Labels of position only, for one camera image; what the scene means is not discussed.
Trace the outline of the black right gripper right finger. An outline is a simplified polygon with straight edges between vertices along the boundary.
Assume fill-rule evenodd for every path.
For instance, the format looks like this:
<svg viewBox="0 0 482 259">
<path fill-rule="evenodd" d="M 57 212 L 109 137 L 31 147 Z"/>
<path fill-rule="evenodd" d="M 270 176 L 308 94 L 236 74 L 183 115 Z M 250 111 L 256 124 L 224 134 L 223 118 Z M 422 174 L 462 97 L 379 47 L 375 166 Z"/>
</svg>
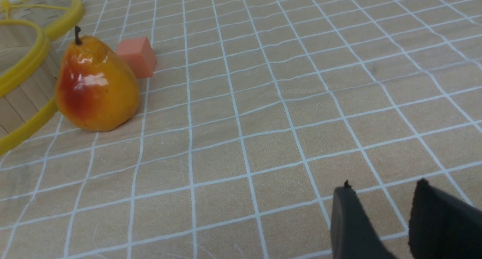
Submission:
<svg viewBox="0 0 482 259">
<path fill-rule="evenodd" d="M 418 180 L 409 219 L 409 247 L 415 259 L 480 259 L 480 209 Z"/>
</svg>

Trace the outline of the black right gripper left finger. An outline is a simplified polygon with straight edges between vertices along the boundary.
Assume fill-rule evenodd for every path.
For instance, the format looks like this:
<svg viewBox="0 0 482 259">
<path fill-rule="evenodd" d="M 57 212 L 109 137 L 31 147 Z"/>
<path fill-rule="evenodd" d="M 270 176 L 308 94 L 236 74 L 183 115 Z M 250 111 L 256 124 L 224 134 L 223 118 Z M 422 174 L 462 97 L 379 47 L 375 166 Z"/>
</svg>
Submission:
<svg viewBox="0 0 482 259">
<path fill-rule="evenodd" d="M 334 259 L 395 258 L 375 232 L 348 180 L 334 189 L 330 235 Z"/>
</svg>

